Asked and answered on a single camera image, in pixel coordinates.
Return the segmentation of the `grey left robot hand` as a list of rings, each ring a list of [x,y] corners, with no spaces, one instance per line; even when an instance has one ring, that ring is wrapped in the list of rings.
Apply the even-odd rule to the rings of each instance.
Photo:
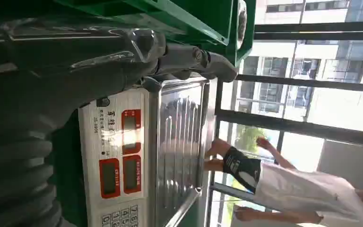
[[[79,106],[144,79],[197,72],[231,82],[224,56],[99,17],[0,17],[0,136],[48,134]]]

